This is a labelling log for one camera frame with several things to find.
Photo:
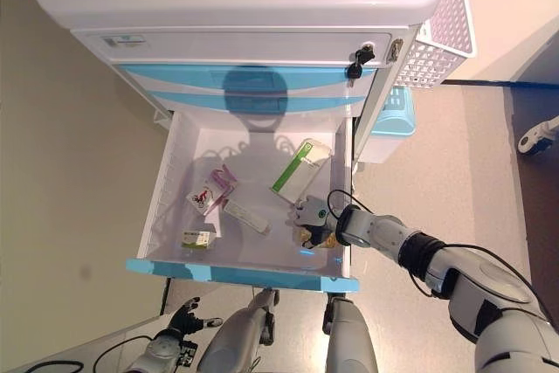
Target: blue drawer trim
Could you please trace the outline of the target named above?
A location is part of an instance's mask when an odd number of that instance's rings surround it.
[[[357,279],[342,277],[322,277],[320,275],[260,271],[222,266],[201,266],[178,262],[150,261],[148,259],[127,259],[126,268],[137,273],[162,275],[194,281],[245,284],[256,287],[294,288],[330,293],[356,292]]]
[[[287,89],[334,85],[347,80],[345,66],[221,66],[121,65],[121,69],[151,79],[185,86],[237,92],[283,92]],[[363,68],[363,76],[374,69]]]
[[[364,96],[348,98],[301,98],[301,97],[265,97],[250,95],[200,95],[197,93],[172,93],[148,91],[162,100],[172,100],[182,104],[220,110],[239,114],[284,114],[317,109],[336,108],[351,105],[364,100]]]

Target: blue basket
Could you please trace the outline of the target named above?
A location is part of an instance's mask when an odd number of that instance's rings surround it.
[[[411,90],[404,86],[394,86],[370,133],[372,135],[409,137],[415,131],[416,115],[413,111]]]

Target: small box with green label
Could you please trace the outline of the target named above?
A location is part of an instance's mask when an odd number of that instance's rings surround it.
[[[272,186],[272,191],[295,204],[330,157],[331,149],[314,139],[305,139],[293,159]]]

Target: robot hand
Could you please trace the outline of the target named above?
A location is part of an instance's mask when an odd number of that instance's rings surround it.
[[[125,373],[169,373],[177,365],[189,367],[198,346],[183,338],[203,328],[217,328],[223,324],[221,318],[196,318],[191,311],[198,307],[199,301],[199,297],[187,300],[173,314],[169,325],[157,333],[144,353],[125,370]]]
[[[335,217],[328,210],[326,201],[315,196],[307,196],[306,200],[295,205],[293,222],[309,232],[310,238],[302,244],[307,249],[326,242],[336,227]]]

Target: beige wall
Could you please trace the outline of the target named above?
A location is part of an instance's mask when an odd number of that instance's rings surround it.
[[[130,273],[165,132],[39,9],[2,0],[0,370],[157,315]]]
[[[470,0],[478,56],[449,79],[517,80],[557,31],[559,0]]]

